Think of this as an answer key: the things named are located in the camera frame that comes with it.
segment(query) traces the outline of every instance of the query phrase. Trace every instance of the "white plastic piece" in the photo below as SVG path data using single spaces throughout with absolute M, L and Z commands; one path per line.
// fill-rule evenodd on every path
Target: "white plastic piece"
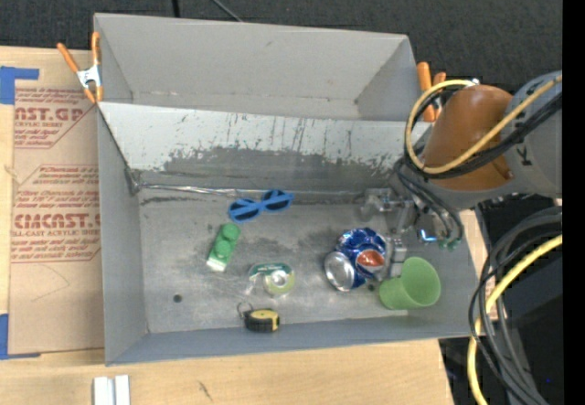
M 130 405 L 130 377 L 93 379 L 93 405 Z

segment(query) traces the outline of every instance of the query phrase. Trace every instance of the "green block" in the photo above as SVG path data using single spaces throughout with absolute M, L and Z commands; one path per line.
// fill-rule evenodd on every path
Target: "green block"
M 216 272 L 224 272 L 229 259 L 236 249 L 240 229 L 233 223 L 226 223 L 219 229 L 219 233 L 213 242 L 211 252 L 207 257 L 207 266 Z

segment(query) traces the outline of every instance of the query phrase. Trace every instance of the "green cup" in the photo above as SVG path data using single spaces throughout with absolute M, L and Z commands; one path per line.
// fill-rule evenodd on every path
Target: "green cup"
M 400 276 L 380 284 L 379 296 L 388 309 L 428 307 L 441 297 L 441 280 L 430 263 L 421 257 L 408 257 Z

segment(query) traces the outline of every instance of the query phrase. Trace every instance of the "blue can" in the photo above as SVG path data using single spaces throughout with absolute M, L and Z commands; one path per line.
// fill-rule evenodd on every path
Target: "blue can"
M 342 292 L 361 286 L 387 267 L 386 241 L 371 228 L 345 232 L 327 254 L 324 270 L 327 280 Z

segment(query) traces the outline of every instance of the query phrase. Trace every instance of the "yellow tape measure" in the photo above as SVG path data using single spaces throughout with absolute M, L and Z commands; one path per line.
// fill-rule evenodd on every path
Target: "yellow tape measure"
M 274 332 L 281 324 L 281 318 L 278 313 L 270 308 L 254 309 L 250 304 L 250 309 L 241 311 L 238 306 L 239 315 L 244 319 L 244 325 L 252 332 Z

